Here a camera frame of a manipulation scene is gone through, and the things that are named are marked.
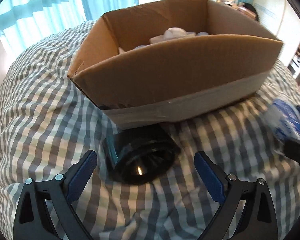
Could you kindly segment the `blue cotton swab jar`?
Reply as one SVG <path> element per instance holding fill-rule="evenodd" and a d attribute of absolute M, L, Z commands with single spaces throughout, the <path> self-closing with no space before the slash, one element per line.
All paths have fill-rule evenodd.
<path fill-rule="evenodd" d="M 263 117 L 278 141 L 277 150 L 282 152 L 288 139 L 300 141 L 300 113 L 287 97 L 275 98 Z"/>

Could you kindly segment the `white cartoon figurine lamp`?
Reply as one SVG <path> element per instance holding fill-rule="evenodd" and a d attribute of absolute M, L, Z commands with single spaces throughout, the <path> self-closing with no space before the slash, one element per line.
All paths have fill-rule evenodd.
<path fill-rule="evenodd" d="M 192 32 L 192 31 L 186 31 L 182 28 L 168 28 L 164 34 L 150 38 L 149 43 L 150 44 L 156 44 L 164 41 L 169 41 L 169 40 L 175 40 L 178 38 L 185 38 L 185 37 L 194 37 L 194 36 L 207 36 L 209 33 L 201 31 L 201 32 Z"/>

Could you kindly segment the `checkered bed cover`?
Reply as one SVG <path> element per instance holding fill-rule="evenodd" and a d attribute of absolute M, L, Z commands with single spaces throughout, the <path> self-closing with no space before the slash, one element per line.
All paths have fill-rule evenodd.
<path fill-rule="evenodd" d="M 290 71 L 277 62 L 253 97 L 168 125 L 181 148 L 173 167 L 145 185 L 122 185 L 109 179 L 100 146 L 117 127 L 66 75 L 92 26 L 80 24 L 26 49 L 0 87 L 0 230 L 5 238 L 13 236 L 24 181 L 52 179 L 92 149 L 98 167 L 74 208 L 94 239 L 197 239 L 218 208 L 194 168 L 200 150 L 241 180 L 267 181 L 283 239 L 300 216 L 300 166 L 277 154 L 263 113 L 278 94 L 300 105 Z"/>

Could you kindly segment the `white wardrobe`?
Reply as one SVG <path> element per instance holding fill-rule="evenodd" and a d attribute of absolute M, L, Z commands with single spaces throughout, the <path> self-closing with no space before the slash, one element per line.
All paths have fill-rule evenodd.
<path fill-rule="evenodd" d="M 300 74 L 300 18 L 287 0 L 254 0 L 260 23 L 283 42 L 278 59 Z"/>

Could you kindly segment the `black round container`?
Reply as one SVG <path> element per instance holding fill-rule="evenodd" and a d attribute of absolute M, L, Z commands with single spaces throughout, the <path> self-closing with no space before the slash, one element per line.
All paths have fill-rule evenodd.
<path fill-rule="evenodd" d="M 126 129 L 107 136 L 102 147 L 108 176 L 126 185 L 142 185 L 165 174 L 181 153 L 160 125 Z"/>

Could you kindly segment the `brown cardboard box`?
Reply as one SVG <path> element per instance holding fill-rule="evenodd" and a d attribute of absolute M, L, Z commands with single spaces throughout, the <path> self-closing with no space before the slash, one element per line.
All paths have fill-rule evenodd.
<path fill-rule="evenodd" d="M 207 32 L 150 44 L 168 28 Z M 282 41 L 211 0 L 163 0 L 103 14 L 68 78 L 121 129 L 179 122 L 255 93 Z"/>

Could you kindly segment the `blue curtain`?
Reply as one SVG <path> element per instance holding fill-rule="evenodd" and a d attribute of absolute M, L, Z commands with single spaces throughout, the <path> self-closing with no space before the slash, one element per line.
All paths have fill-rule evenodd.
<path fill-rule="evenodd" d="M 0 40 L 17 55 L 38 41 L 139 0 L 3 0 Z"/>

